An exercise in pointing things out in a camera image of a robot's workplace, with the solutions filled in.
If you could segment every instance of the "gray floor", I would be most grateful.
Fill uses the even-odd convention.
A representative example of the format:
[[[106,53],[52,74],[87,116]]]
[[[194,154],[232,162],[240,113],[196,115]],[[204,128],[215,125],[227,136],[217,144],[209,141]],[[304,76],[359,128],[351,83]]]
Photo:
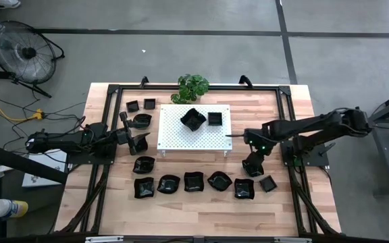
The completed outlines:
[[[37,27],[151,30],[280,30],[272,0],[23,0],[19,9],[0,11],[0,20]],[[282,0],[289,31],[389,32],[388,0]],[[128,36],[48,34],[66,50],[51,81],[54,98],[33,107],[54,111],[85,100],[91,82],[175,82],[199,73],[210,82],[289,84],[282,39],[260,36]],[[299,84],[308,84],[315,113],[355,107],[371,113],[389,98],[389,39],[290,38]],[[30,92],[0,80],[0,97],[25,105]],[[19,109],[4,105],[13,117]],[[83,106],[68,111],[81,115]],[[27,134],[46,128],[62,132],[64,123],[32,121]],[[0,118],[0,146],[15,138]],[[372,192],[389,182],[373,138],[340,138],[328,152],[334,198],[342,231],[350,236],[389,240],[389,196]],[[22,147],[15,142],[9,149]],[[49,222],[54,210],[40,219]]]

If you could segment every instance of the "wooden tabletop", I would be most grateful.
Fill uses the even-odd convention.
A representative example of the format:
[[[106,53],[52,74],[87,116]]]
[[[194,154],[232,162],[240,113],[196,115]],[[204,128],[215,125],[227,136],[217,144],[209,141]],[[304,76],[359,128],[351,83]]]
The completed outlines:
[[[84,115],[85,124],[100,122],[105,103],[108,83],[92,83]],[[306,85],[292,85],[292,100],[297,119],[313,116],[309,89]],[[265,175],[251,178],[255,181],[255,198],[241,200],[234,198],[234,187],[225,192],[214,190],[207,178],[215,171],[223,171],[232,180],[248,178],[241,161],[250,153],[242,138],[233,138],[233,150],[224,158],[223,152],[213,151],[168,151],[162,157],[157,151],[160,104],[170,104],[171,90],[125,90],[122,95],[121,111],[126,102],[137,100],[140,111],[129,113],[132,119],[138,113],[153,116],[147,136],[149,149],[141,155],[156,158],[153,172],[138,175],[132,172],[138,156],[130,156],[128,147],[118,147],[115,163],[111,166],[100,234],[118,235],[167,235],[167,236],[297,236],[294,207],[290,192],[287,169],[282,165],[279,146],[265,157]],[[113,114],[115,97],[109,112]],[[143,99],[155,98],[154,110],[143,109]],[[262,123],[278,119],[278,108],[274,92],[266,91],[210,91],[197,104],[229,104],[231,107],[232,133],[242,134],[245,128],[260,128]],[[81,165],[68,176],[55,230],[68,224],[85,201],[90,165]],[[204,173],[203,192],[184,191],[184,173]],[[155,187],[161,176],[172,174],[182,179],[180,188],[174,194],[155,191],[153,198],[135,199],[133,182],[136,178],[153,177]],[[271,175],[278,188],[272,192],[262,191],[259,180]],[[332,189],[326,174],[316,167],[307,168],[307,177],[313,204],[328,223],[337,231],[340,224],[334,204]],[[301,207],[306,229],[309,230],[307,211]],[[95,204],[91,217],[95,214]]]

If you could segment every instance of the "sneaker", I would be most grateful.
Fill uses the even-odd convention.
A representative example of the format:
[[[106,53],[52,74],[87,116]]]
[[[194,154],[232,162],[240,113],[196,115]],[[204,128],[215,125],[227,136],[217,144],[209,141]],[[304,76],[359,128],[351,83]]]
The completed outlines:
[[[20,4],[18,0],[0,0],[0,9],[17,8]]]

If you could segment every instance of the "paper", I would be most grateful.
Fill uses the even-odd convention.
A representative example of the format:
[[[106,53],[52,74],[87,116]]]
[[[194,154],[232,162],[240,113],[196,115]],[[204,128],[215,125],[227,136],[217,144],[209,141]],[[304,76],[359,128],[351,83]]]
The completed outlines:
[[[67,154],[59,149],[47,151],[46,154],[59,161],[65,162],[67,159]],[[40,163],[42,165],[47,165],[53,169],[57,169],[59,171],[64,172],[64,168],[66,167],[65,163],[54,161],[48,156],[44,154],[29,155],[29,159],[36,161],[37,163]],[[60,183],[48,179],[40,178],[36,175],[25,173],[24,181],[22,182],[22,187],[51,186],[51,185],[58,185],[58,184]]]

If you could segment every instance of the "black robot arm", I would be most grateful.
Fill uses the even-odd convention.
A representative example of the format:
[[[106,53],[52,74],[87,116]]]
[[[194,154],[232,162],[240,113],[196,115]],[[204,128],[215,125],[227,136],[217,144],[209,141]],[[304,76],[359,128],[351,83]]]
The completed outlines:
[[[36,132],[29,135],[26,150],[29,153],[45,153],[51,149],[61,149],[69,155],[84,154],[98,158],[106,158],[114,153],[115,144],[128,144],[131,155],[147,150],[148,144],[145,137],[149,133],[132,137],[129,128],[143,126],[143,124],[127,120],[126,112],[121,112],[120,118],[124,127],[112,131],[107,131],[106,124],[93,123],[72,134],[51,134],[44,130]],[[76,160],[71,160],[70,163],[76,163]]]
[[[341,136],[366,136],[371,129],[372,125],[367,115],[357,107],[356,109],[339,108],[325,115],[296,121],[269,121],[262,124],[261,129],[246,128],[242,136],[244,136],[244,143],[252,149],[252,157],[270,155],[278,142],[288,140],[293,136],[294,153],[302,155],[317,145]],[[309,136],[299,135],[313,131],[318,132]]]

